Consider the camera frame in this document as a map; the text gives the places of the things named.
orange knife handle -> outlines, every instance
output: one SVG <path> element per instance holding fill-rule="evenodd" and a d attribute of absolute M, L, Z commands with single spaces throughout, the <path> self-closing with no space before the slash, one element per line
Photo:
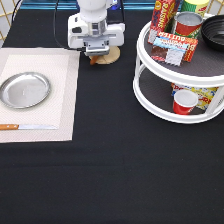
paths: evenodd
<path fill-rule="evenodd" d="M 0 124 L 0 130 L 17 130 L 18 124 Z"/>

silver plate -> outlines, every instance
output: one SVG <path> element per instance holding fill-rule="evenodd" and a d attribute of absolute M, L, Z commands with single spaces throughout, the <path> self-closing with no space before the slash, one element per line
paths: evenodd
<path fill-rule="evenodd" d="M 9 107 L 27 108 L 43 101 L 50 92 L 48 79 L 37 72 L 25 72 L 7 79 L 0 87 L 0 99 Z"/>

butter knife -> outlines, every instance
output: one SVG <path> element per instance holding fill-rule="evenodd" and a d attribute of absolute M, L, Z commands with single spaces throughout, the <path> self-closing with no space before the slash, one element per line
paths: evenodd
<path fill-rule="evenodd" d="M 37 125 L 37 124 L 0 124 L 0 130 L 40 130 L 40 129 L 57 129 L 53 125 Z"/>

black table surface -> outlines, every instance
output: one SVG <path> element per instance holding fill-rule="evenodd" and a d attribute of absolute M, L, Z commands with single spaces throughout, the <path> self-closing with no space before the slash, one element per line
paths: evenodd
<path fill-rule="evenodd" d="M 67 19 L 57 35 L 66 44 Z M 136 41 L 150 11 L 126 11 L 111 65 L 81 54 L 73 140 L 0 145 L 0 223 L 224 223 L 224 113 L 184 125 L 145 110 L 133 92 Z M 53 11 L 19 10 L 4 47 L 57 47 Z"/>

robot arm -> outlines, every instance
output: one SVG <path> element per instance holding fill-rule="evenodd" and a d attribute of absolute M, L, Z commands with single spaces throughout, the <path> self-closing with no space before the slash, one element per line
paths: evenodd
<path fill-rule="evenodd" d="M 69 17 L 68 45 L 70 48 L 86 47 L 86 55 L 106 55 L 109 46 L 124 43 L 125 25 L 107 25 L 107 9 L 117 0 L 78 0 L 80 13 Z"/>

